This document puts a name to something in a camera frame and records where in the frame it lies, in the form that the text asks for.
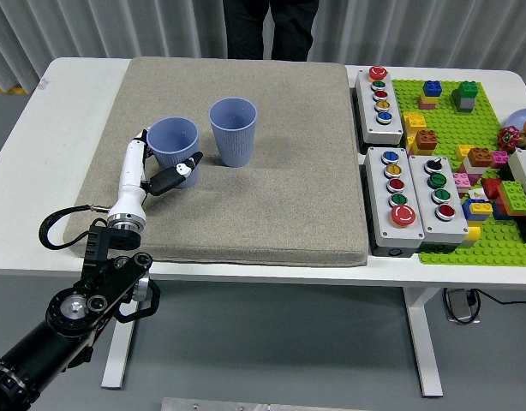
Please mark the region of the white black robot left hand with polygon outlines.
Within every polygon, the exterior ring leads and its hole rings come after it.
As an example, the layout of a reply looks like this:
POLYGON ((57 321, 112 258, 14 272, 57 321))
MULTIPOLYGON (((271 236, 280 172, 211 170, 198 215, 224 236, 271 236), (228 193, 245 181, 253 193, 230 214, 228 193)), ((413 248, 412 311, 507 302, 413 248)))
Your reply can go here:
POLYGON ((143 129, 128 144, 119 180, 118 200, 108 211, 107 226, 110 228, 140 233, 146 226, 146 213, 142 208, 146 195, 159 196, 177 188, 194 175, 203 158, 202 152, 195 152, 179 165, 173 165, 146 179, 146 135, 147 130, 143 129))

